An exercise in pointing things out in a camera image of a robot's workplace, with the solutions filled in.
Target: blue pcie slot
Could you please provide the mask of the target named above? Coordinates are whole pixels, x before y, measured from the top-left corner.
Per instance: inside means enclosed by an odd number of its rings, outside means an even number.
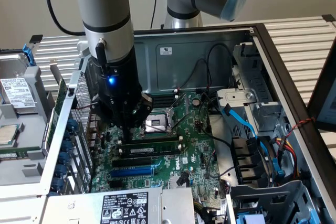
[[[127,177],[127,176],[140,176],[140,175],[154,175],[154,167],[145,166],[138,168],[112,170],[111,177]]]

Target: white wall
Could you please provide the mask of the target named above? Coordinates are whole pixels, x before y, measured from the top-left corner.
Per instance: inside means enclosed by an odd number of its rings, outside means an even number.
[[[135,29],[150,26],[154,0],[130,0]],[[60,23],[73,31],[82,30],[76,0],[52,0]],[[166,0],[158,0],[154,27],[164,23]],[[237,21],[322,14],[336,16],[336,0],[248,0]],[[203,14],[204,24],[221,22]],[[0,0],[0,48],[21,47],[33,34],[57,36],[62,33],[54,25],[45,0]]]
[[[58,21],[82,31],[77,0],[51,0]],[[150,27],[154,0],[130,0],[134,29]],[[166,0],[158,0],[153,26],[164,23]],[[0,0],[0,48],[20,48],[33,34],[62,35],[49,14],[46,0]]]

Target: blue plastic clip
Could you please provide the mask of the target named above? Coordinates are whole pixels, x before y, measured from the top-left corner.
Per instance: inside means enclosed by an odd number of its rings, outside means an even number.
[[[284,172],[284,170],[282,170],[280,168],[279,163],[278,163],[278,159],[276,157],[274,157],[272,162],[273,162],[274,170],[278,173],[277,178],[280,178],[280,179],[284,178],[285,177],[285,172]]]
[[[31,51],[31,49],[25,44],[22,48],[22,51],[27,54],[28,60],[29,60],[29,65],[31,66],[36,66],[35,60],[34,60],[34,55]]]
[[[320,224],[320,218],[316,212],[316,210],[310,210],[310,218],[307,220],[306,218],[301,219],[298,224]]]

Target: power supply label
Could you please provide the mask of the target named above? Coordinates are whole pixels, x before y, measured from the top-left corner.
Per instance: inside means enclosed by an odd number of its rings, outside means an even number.
[[[105,195],[101,224],[147,224],[148,192]]]

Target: black pcie slot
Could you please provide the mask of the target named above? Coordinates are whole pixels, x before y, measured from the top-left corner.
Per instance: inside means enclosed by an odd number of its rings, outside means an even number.
[[[127,167],[127,166],[142,166],[142,165],[151,165],[152,158],[136,158],[136,159],[119,159],[112,161],[112,167]]]

